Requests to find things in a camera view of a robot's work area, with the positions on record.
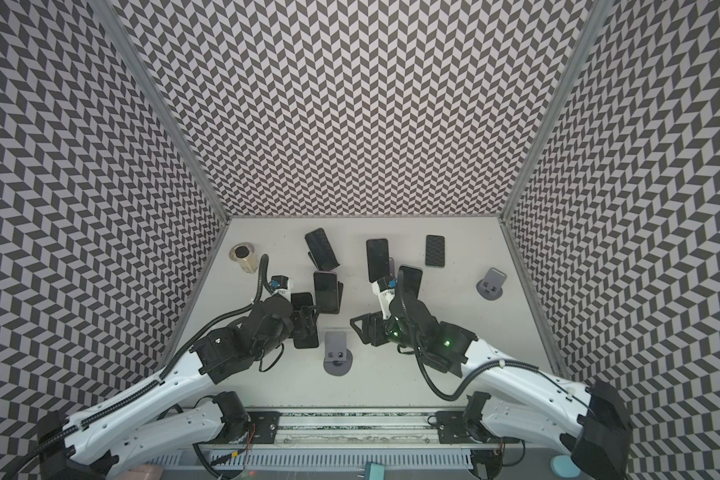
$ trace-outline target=black and white patterned backdrop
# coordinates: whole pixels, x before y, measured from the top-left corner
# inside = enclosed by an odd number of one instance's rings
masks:
[[[616,2],[512,226],[634,478],[720,478],[720,0]]]
[[[220,229],[82,0],[0,0],[0,470],[151,373]]]
[[[113,0],[229,212],[497,214],[591,0]]]

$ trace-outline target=phone holder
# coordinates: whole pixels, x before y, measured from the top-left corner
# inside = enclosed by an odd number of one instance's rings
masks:
[[[346,375],[352,368],[352,352],[347,349],[345,332],[326,332],[326,357],[322,368],[333,376]]]
[[[506,281],[507,274],[491,267],[483,279],[478,282],[478,293],[486,300],[496,300],[504,293],[501,286]]]

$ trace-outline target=smartphone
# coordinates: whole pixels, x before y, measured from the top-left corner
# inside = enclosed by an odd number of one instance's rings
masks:
[[[339,265],[325,230],[322,228],[313,230],[304,236],[304,240],[309,247],[309,258],[318,270],[329,272]]]
[[[443,268],[445,266],[445,237],[442,235],[427,235],[427,245],[424,252],[424,264],[426,266]]]
[[[338,277],[333,272],[315,272],[315,305],[320,313],[338,313]]]
[[[400,270],[403,271],[403,290],[413,293],[418,298],[418,291],[422,287],[423,270],[408,265],[400,265]]]
[[[385,238],[371,238],[365,241],[365,254],[368,256],[368,281],[389,275],[389,245]]]

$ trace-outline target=white table surface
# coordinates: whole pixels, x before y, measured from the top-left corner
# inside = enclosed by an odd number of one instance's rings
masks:
[[[412,356],[398,354],[391,343],[363,345],[349,326],[351,318],[380,310],[368,282],[365,258],[365,241],[379,237],[389,240],[396,267],[408,264],[423,269],[419,299],[438,320],[459,324],[509,355],[549,371],[498,219],[493,217],[234,219],[181,343],[213,317],[249,303],[256,292],[256,275],[243,272],[229,257],[231,247],[240,242],[253,244],[259,255],[268,254],[269,275],[288,276],[296,282],[293,292],[314,293],[315,267],[307,257],[304,235],[319,227],[325,229],[341,264],[334,271],[344,283],[341,313],[318,318],[320,347],[297,350],[292,340],[287,340],[285,354],[272,370],[260,373],[257,363],[221,382],[214,392],[236,391],[250,407],[466,405],[467,394],[481,389],[479,382],[473,382],[456,402],[445,402],[429,390]],[[424,266],[428,234],[445,236],[445,268]],[[475,284],[492,266],[505,272],[508,279],[502,297],[487,301],[477,293]],[[330,330],[347,333],[354,363],[345,376],[330,376],[322,366],[324,337]],[[265,366],[278,352],[269,353]],[[452,392],[460,382],[451,374],[428,370],[444,392]]]

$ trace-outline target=teal object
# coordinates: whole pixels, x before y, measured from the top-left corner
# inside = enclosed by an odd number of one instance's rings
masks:
[[[576,478],[581,475],[581,469],[567,455],[558,455],[550,460],[552,472],[561,478]]]
[[[363,480],[384,480],[384,465],[373,462],[365,464],[365,474]]]

